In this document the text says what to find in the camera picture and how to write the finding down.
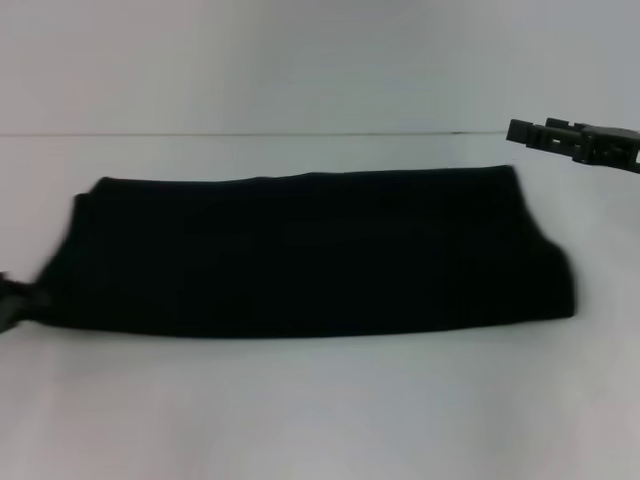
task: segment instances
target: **black clamp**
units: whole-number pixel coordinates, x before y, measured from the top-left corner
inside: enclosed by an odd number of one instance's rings
[[[18,323],[27,296],[23,284],[7,280],[4,273],[0,273],[0,333]]]
[[[566,155],[584,165],[640,173],[640,132],[547,119],[543,125],[511,120],[507,140],[527,148]]]

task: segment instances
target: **folded black fabric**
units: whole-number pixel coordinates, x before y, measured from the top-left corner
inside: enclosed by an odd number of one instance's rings
[[[567,259],[511,167],[217,183],[102,179],[38,321],[188,337],[428,332],[570,317]]]

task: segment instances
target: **white surface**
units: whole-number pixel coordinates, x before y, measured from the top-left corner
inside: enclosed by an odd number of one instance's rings
[[[0,133],[640,128],[628,0],[4,0]]]
[[[0,336],[2,480],[637,480],[640,177],[502,135],[11,134],[640,127],[626,0],[4,0],[0,269],[29,279],[101,176],[512,162],[579,280],[571,321],[182,341]]]
[[[513,163],[575,263],[580,315],[442,334],[0,337],[3,480],[640,476],[637,176],[500,136],[2,139],[0,264],[29,276],[99,175],[225,179]]]

